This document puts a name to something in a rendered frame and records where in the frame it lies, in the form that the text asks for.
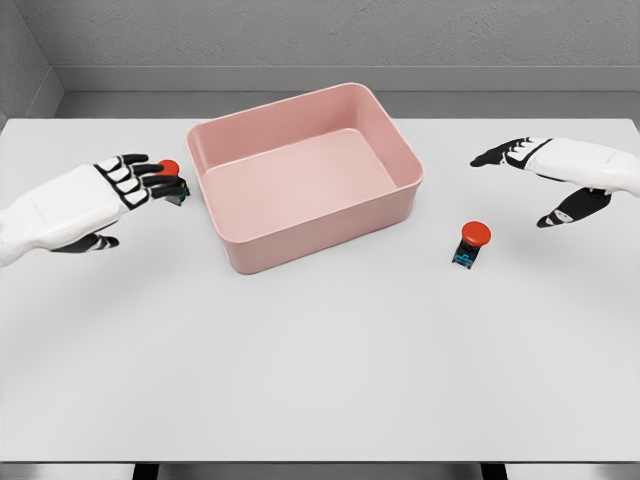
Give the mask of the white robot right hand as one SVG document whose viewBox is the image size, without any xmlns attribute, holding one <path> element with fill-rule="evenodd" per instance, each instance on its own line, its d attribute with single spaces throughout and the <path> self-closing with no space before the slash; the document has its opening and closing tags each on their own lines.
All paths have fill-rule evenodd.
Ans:
<svg viewBox="0 0 640 480">
<path fill-rule="evenodd" d="M 627 159 L 633 154 L 570 138 L 524 137 L 493 147 L 470 162 L 472 167 L 508 165 L 579 189 L 537 221 L 540 229 L 583 220 L 607 207 L 624 190 Z"/>
</svg>

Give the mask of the pink rectangular plastic basket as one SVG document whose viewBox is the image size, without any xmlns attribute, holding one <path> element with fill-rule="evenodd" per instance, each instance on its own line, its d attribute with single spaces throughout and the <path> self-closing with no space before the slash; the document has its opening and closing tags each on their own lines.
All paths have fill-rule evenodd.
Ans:
<svg viewBox="0 0 640 480">
<path fill-rule="evenodd" d="M 404 221 L 424 175 L 391 117 L 357 83 L 201 122 L 186 146 L 241 274 Z"/>
</svg>

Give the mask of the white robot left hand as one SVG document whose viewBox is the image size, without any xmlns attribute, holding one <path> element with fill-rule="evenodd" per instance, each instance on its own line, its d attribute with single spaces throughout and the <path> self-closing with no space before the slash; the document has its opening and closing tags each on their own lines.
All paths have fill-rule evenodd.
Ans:
<svg viewBox="0 0 640 480">
<path fill-rule="evenodd" d="M 27 249 L 86 253 L 113 249 L 119 240 L 102 231 L 157 199 L 181 192 L 175 176 L 146 154 L 116 155 L 83 164 L 19 197 L 12 204 Z"/>
</svg>

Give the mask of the red button industrial switch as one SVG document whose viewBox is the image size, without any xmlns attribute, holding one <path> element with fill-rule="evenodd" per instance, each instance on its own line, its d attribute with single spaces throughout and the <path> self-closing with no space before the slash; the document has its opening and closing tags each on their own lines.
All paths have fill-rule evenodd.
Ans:
<svg viewBox="0 0 640 480">
<path fill-rule="evenodd" d="M 452 262 L 471 269 L 481 248 L 492 238 L 491 230 L 479 221 L 470 221 L 461 229 L 461 240 L 454 252 Z"/>
<path fill-rule="evenodd" d="M 180 207 L 183 204 L 183 202 L 186 200 L 186 198 L 190 195 L 190 190 L 186 180 L 179 175 L 180 166 L 177 162 L 171 159 L 161 160 L 159 162 L 159 165 L 163 167 L 163 170 L 161 172 L 158 172 L 157 176 L 161 176 L 161 177 L 175 176 L 178 179 L 178 183 L 181 187 L 181 192 L 179 194 L 167 196 L 164 198 L 164 200 L 175 206 Z"/>
</svg>

